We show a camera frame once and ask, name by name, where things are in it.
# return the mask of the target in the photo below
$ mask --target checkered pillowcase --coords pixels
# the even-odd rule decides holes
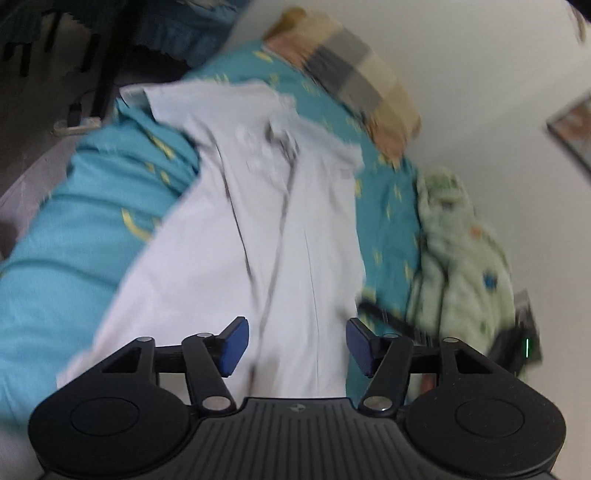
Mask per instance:
[[[394,72],[343,25],[311,13],[265,48],[310,76],[364,123],[393,164],[416,136],[421,117]]]

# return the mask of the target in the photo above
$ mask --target black chair leg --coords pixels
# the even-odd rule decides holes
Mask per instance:
[[[22,45],[21,77],[27,77],[29,75],[29,66],[31,64],[31,50],[32,49],[33,49],[32,43],[25,43]]]
[[[53,48],[53,44],[56,41],[57,29],[60,27],[60,21],[63,14],[64,12],[57,11],[53,16],[53,21],[51,22],[49,35],[47,36],[47,40],[45,40],[45,51],[51,51],[51,49]]]
[[[14,48],[16,45],[14,43],[7,43],[4,45],[4,52],[2,53],[2,61],[8,61],[14,55]]]
[[[92,67],[92,61],[95,59],[95,55],[99,49],[99,45],[100,35],[98,33],[93,33],[90,36],[88,46],[86,47],[86,52],[84,53],[84,60],[82,60],[82,67],[80,67],[81,72],[88,72],[90,70],[90,67]]]

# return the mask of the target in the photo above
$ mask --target light green blanket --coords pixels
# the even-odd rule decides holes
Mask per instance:
[[[476,217],[461,181],[446,168],[420,174],[417,194],[421,268],[408,321],[486,354],[498,331],[515,324],[505,252],[490,226]]]

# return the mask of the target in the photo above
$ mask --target small logo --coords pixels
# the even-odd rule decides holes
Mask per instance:
[[[301,403],[294,403],[290,407],[290,410],[294,413],[302,413],[305,409],[306,409],[306,407],[303,406]]]

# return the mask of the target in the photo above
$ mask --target teal blanket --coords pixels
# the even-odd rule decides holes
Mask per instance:
[[[357,230],[366,295],[404,314],[418,263],[415,169],[386,165],[359,124],[260,43],[190,76],[262,79],[291,93],[302,116],[363,149]],[[27,236],[0,265],[0,423],[22,426],[56,388],[56,374],[87,348],[117,285],[161,218],[195,180],[199,159],[178,132],[116,102],[112,125],[82,139],[67,180],[44,202]],[[373,326],[377,333],[385,327]],[[351,363],[348,395],[367,380]]]

